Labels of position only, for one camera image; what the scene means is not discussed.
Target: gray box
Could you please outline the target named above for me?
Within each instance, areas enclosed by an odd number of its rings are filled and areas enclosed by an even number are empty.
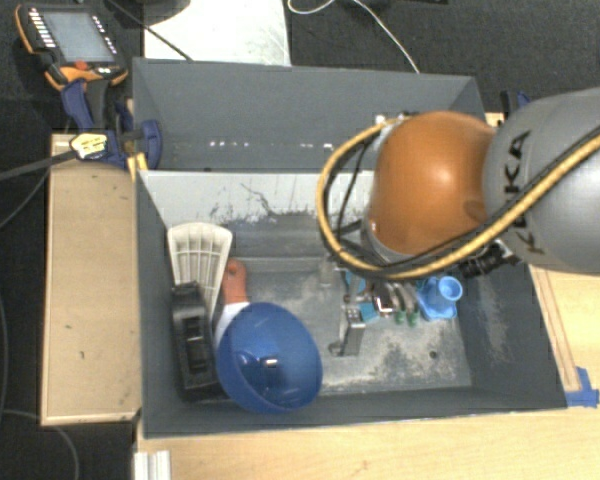
[[[146,437],[566,407],[524,265],[463,281],[455,320],[415,328],[381,320],[368,326],[358,357],[328,351],[338,338],[345,288],[338,276],[330,287],[318,282],[324,249],[313,190],[330,153],[323,145],[342,143],[378,113],[456,109],[480,116],[472,79],[142,60],[134,69],[136,118],[158,119],[165,138],[161,170],[141,172],[136,193]],[[213,140],[223,149],[211,151]],[[347,176],[337,183],[346,186]],[[360,177],[349,217],[363,211],[371,180],[370,172]],[[334,186],[334,207],[342,192]],[[179,395],[165,235],[187,221],[231,229],[231,255],[247,265],[251,300],[286,307],[311,331],[325,372],[312,405],[263,416],[222,396]]]

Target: black floor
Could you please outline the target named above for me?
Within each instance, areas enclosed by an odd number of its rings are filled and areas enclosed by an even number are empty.
[[[66,118],[58,94],[23,51],[13,23],[20,2],[0,0],[0,170],[44,158],[53,129]],[[134,15],[142,4],[116,0]],[[322,0],[298,0],[306,5]],[[423,72],[472,75],[485,107],[500,109],[502,89],[531,98],[600,85],[600,0],[451,0],[432,5],[364,0],[413,55]],[[102,0],[87,0],[107,21],[128,57],[141,53],[141,32]],[[406,60],[364,11],[338,2],[314,16],[289,17],[297,65],[409,70]],[[130,92],[127,82],[123,91]],[[0,184],[0,222],[27,196],[42,173]],[[0,231],[0,289],[9,331],[6,406],[38,411],[45,262],[45,192],[40,191]],[[0,327],[0,387],[2,378]],[[132,429],[127,424],[67,429],[83,479],[130,475]],[[57,434],[5,416],[0,432],[0,479],[72,478],[71,454]]]

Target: blue plastic bowl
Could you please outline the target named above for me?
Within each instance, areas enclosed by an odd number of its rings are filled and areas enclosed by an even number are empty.
[[[216,349],[223,389],[238,405],[280,414],[310,404],[322,385],[322,361],[311,334],[286,309],[250,304],[227,327]]]

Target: orange device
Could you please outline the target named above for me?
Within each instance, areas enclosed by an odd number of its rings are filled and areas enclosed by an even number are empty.
[[[122,82],[128,70],[104,23],[88,7],[20,4],[16,26],[24,47],[40,59],[49,83],[61,90],[77,79]]]

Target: green object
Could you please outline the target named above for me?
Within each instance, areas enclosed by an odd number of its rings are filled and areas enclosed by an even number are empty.
[[[407,312],[406,311],[396,311],[394,313],[395,315],[395,320],[397,324],[403,324],[405,322],[405,320],[407,319]]]
[[[409,315],[407,316],[407,322],[409,323],[409,327],[416,326],[416,324],[418,323],[419,316],[420,316],[420,313],[418,310],[414,311],[413,313],[409,313]]]

